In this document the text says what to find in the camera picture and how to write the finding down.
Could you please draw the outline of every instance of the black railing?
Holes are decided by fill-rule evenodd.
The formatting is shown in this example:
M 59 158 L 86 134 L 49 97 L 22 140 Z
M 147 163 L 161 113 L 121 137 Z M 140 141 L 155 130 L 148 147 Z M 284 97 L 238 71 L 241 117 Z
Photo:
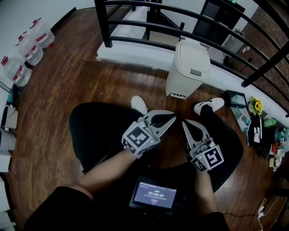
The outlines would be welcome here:
M 255 1 L 261 8 L 263 8 L 263 10 L 265 10 L 271 17 L 272 19 L 280 26 L 280 28 L 283 30 L 283 32 L 285 33 L 285 35 L 289 38 L 289 28 L 286 25 L 286 23 L 282 20 L 282 18 L 278 15 L 277 12 L 275 12 L 275 10 L 271 7 L 271 5 L 269 3 L 267 3 L 264 0 L 253 0 Z M 112 47 L 112 41 L 123 41 L 123 42 L 134 42 L 134 43 L 140 43 L 140 44 L 146 44 L 146 45 L 151 45 L 151 46 L 156 46 L 156 47 L 161 47 L 164 49 L 168 49 L 168 50 L 175 50 L 174 46 L 170 46 L 170 45 L 166 45 L 166 44 L 162 44 L 159 42 L 152 42 L 152 41 L 148 41 L 148 40 L 144 40 L 144 39 L 136 39 L 136 38 L 128 38 L 128 37 L 117 37 L 117 36 L 111 36 L 111 31 L 109 29 L 110 25 L 131 25 L 131 26 L 138 26 L 138 27 L 146 27 L 147 30 L 149 31 L 156 31 L 156 32 L 162 32 L 165 34 L 169 34 L 169 35 L 173 35 L 176 37 L 180 37 L 180 36 L 184 36 L 184 37 L 188 37 L 194 40 L 197 40 L 199 42 L 205 43 L 211 47 L 214 47 L 224 53 L 226 53 L 227 55 L 235 58 L 236 60 L 242 62 L 243 64 L 245 64 L 246 67 L 252 69 L 254 71 L 254 73 L 249 76 L 248 78 L 246 78 L 245 76 L 243 76 L 242 74 L 240 74 L 239 72 L 225 66 L 224 64 L 218 63 L 214 60 L 211 60 L 211 64 L 216 65 L 226 71 L 229 71 L 230 73 L 233 73 L 234 75 L 240 77 L 241 79 L 243 79 L 244 81 L 242 82 L 242 86 L 243 87 L 247 87 L 250 84 L 253 84 L 255 87 L 257 87 L 254 82 L 259 79 L 260 77 L 263 77 L 270 85 L 272 85 L 272 87 L 274 87 L 283 97 L 284 99 L 289 102 L 289 98 L 286 96 L 286 94 L 284 94 L 284 92 L 282 92 L 265 74 L 268 70 L 270 70 L 271 68 L 273 68 L 279 75 L 280 77 L 285 81 L 285 83 L 287 84 L 287 86 L 289 87 L 289 81 L 287 80 L 287 78 L 283 75 L 283 73 L 281 72 L 281 70 L 276 66 L 277 63 L 279 63 L 282 59 L 285 59 L 286 62 L 289 64 L 289 59 L 286 56 L 289 53 L 289 42 L 286 43 L 282 48 L 274 41 L 273 38 L 271 38 L 260 26 L 258 26 L 254 21 L 252 21 L 250 18 L 248 18 L 246 15 L 244 15 L 241 11 L 239 11 L 238 9 L 234 8 L 233 6 L 231 6 L 230 4 L 222 1 L 222 0 L 214 0 L 214 4 L 218 5 L 218 6 L 223 6 L 225 8 L 227 8 L 229 11 L 233 12 L 234 14 L 238 15 L 239 17 L 243 18 L 244 20 L 246 20 L 248 23 L 250 23 L 255 29 L 257 29 L 261 34 L 263 34 L 265 36 L 265 38 L 268 39 L 268 41 L 276 48 L 277 53 L 272 57 L 272 58 L 268 58 L 261 50 L 259 50 L 257 47 L 255 47 L 254 45 L 252 45 L 250 42 L 248 42 L 245 38 L 243 38 L 242 36 L 240 36 L 239 34 L 237 34 L 236 32 L 234 32 L 233 30 L 231 30 L 230 28 L 220 24 L 219 22 L 216 22 L 206 16 L 200 15 L 200 14 L 196 14 L 194 12 L 191 12 L 189 10 L 186 9 L 181 9 L 181 8 L 177 8 L 177 7 L 172 7 L 169 5 L 163 5 L 160 3 L 161 0 L 152 0 L 152 2 L 150 2 L 149 0 L 146 1 L 128 1 L 128 0 L 110 0 L 110 1 L 104 1 L 104 0 L 95 0 L 95 5 L 96 5 L 96 11 L 98 14 L 98 21 L 99 21 L 99 25 L 101 28 L 101 32 L 102 32 L 102 36 L 103 36 L 103 41 L 106 47 Z M 109 14 L 106 13 L 106 6 L 114 6 L 115 8 L 113 10 L 111 10 L 109 12 Z M 169 10 L 172 12 L 176 12 L 176 13 L 180 13 L 180 14 L 184 14 L 187 16 L 190 16 L 192 18 L 196 18 L 199 19 L 203 22 L 206 22 L 210 25 L 214 25 L 220 28 L 220 30 L 222 31 L 226 31 L 227 33 L 229 33 L 230 35 L 232 35 L 233 37 L 237 38 L 238 40 L 240 40 L 241 42 L 243 42 L 244 44 L 246 44 L 248 47 L 250 47 L 253 51 L 255 51 L 261 58 L 263 58 L 266 63 L 261 66 L 260 68 L 255 67 L 253 64 L 251 64 L 250 62 L 248 62 L 247 60 L 243 59 L 242 57 L 238 56 L 237 54 L 231 52 L 230 50 L 226 49 L 225 47 L 210 41 L 209 39 L 203 38 L 201 36 L 195 35 L 193 33 L 190 32 L 186 32 L 183 31 L 181 29 L 178 28 L 172 28 L 169 26 L 164 26 L 161 24 L 157 24 L 154 23 L 153 20 L 151 20 L 151 17 L 148 17 L 150 20 L 148 20 L 149 22 L 139 22 L 139 21 L 130 21 L 130 20 L 111 20 L 111 16 L 122 6 L 122 5 L 130 5 L 133 7 L 136 6 L 147 6 L 150 7 L 150 12 L 151 12 L 151 17 L 153 17 L 155 14 L 155 12 L 159 12 L 161 9 L 164 10 Z M 287 108 L 285 108 L 282 104 L 280 104 L 279 102 L 277 102 L 270 94 L 267 94 L 271 99 L 273 99 L 276 103 L 278 103 L 286 112 L 287 112 L 287 116 L 289 117 L 289 110 Z

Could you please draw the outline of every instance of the white sneaker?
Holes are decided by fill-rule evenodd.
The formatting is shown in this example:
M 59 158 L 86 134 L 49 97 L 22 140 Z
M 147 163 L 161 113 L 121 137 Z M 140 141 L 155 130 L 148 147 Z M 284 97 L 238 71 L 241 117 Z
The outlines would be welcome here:
M 133 96 L 131 98 L 131 108 L 136 109 L 143 115 L 146 115 L 148 113 L 148 109 L 144 100 L 139 96 Z
M 209 105 L 210 107 L 212 107 L 213 112 L 219 110 L 222 106 L 224 106 L 225 102 L 224 99 L 222 98 L 212 98 L 208 101 L 204 101 L 201 103 L 197 103 L 194 106 L 194 112 L 198 115 L 200 115 L 200 111 L 202 110 L 202 106 L 204 105 Z

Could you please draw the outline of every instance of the display screen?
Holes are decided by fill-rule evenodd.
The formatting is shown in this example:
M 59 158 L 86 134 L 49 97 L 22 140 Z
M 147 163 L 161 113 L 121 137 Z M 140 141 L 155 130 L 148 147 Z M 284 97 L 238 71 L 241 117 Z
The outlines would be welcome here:
M 176 192 L 176 189 L 163 188 L 140 182 L 134 201 L 164 208 L 171 208 Z

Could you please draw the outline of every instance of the trash can lid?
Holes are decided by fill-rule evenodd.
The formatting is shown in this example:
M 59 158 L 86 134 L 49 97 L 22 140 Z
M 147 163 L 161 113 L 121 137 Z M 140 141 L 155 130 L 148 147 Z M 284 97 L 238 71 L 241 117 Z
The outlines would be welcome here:
M 176 47 L 175 62 L 178 71 L 186 77 L 206 81 L 210 76 L 209 54 L 197 41 L 180 41 Z

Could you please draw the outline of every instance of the plastic water jug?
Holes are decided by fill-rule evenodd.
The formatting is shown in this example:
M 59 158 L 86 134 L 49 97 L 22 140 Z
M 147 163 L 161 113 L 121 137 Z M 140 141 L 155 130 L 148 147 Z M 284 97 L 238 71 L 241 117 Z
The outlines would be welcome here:
M 32 38 L 32 35 L 24 32 L 18 39 L 19 44 L 16 46 L 18 47 L 19 54 L 26 59 L 30 65 L 35 66 L 38 64 L 43 57 L 43 50 Z
M 55 36 L 51 32 L 49 26 L 40 18 L 33 22 L 30 28 L 33 37 L 39 43 L 41 48 L 47 48 L 53 45 Z
M 1 64 L 4 67 L 4 74 L 12 80 L 17 86 L 23 87 L 31 77 L 32 70 L 27 68 L 19 58 L 10 58 L 4 56 Z

